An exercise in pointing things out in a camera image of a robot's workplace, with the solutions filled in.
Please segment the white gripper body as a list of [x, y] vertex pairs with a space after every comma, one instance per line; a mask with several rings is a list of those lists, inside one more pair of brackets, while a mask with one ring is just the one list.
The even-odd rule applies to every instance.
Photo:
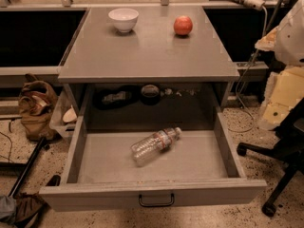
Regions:
[[304, 68], [288, 66], [280, 73], [272, 72], [267, 80], [264, 101], [257, 125], [274, 130], [304, 97]]

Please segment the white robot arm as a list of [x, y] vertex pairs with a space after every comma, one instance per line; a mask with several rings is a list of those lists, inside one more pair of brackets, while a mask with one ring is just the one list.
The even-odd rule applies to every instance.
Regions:
[[258, 40], [255, 48], [273, 51], [286, 67], [272, 72], [257, 125], [274, 130], [304, 98], [304, 0], [297, 0], [278, 26]]

